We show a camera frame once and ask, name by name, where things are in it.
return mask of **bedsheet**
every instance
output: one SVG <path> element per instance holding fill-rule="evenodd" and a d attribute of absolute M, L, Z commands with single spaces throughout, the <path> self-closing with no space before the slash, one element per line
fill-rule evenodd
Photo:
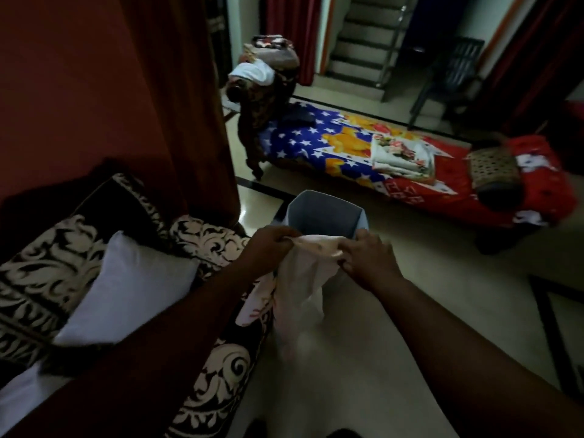
<path fill-rule="evenodd" d="M 529 135 L 506 142 L 521 169 L 526 194 L 517 211 L 499 213 L 482 205 L 472 189 L 467 166 L 470 145 L 457 146 L 370 118 L 300 104 L 315 117 L 315 126 L 284 128 L 270 122 L 259 133 L 268 158 L 310 165 L 408 205 L 480 227 L 554 224 L 576 206 L 566 175 L 544 137 Z M 373 170 L 370 149 L 376 134 L 420 140 L 434 154 L 436 182 L 418 183 Z"/>

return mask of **person's right hand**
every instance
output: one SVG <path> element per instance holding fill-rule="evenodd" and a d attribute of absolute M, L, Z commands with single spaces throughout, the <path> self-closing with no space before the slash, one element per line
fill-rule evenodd
<path fill-rule="evenodd" d="M 356 238 L 340 241 L 345 257 L 339 265 L 359 286 L 377 294 L 404 280 L 391 245 L 383 244 L 378 235 L 366 229 L 359 229 Z"/>

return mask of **plastic chair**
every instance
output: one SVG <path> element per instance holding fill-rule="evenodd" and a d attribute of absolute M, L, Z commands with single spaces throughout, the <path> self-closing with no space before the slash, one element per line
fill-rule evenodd
<path fill-rule="evenodd" d="M 413 103 L 408 129 L 416 123 L 427 99 L 445 104 L 445 117 L 451 116 L 455 107 L 470 103 L 465 89 L 470 80 L 480 80 L 475 65 L 484 45 L 484 40 L 464 36 L 452 40 L 449 49 L 430 68 L 432 76 Z"/>

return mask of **red curtain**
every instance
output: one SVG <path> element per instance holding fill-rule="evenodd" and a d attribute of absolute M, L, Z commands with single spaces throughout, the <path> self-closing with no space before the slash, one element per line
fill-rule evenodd
<path fill-rule="evenodd" d="M 300 58 L 298 82 L 310 86 L 314 78 L 321 0 L 267 0 L 267 33 L 294 43 Z"/>
<path fill-rule="evenodd" d="M 584 78 L 584 0 L 537 0 L 469 107 L 470 124 L 533 133 Z"/>

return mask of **gray trash bin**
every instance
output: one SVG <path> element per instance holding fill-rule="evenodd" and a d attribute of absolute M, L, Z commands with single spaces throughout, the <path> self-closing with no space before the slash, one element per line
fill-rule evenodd
<path fill-rule="evenodd" d="M 288 206 L 282 224 L 303 235 L 354 238 L 357 229 L 369 229 L 365 211 L 354 204 L 314 190 L 305 190 Z"/>

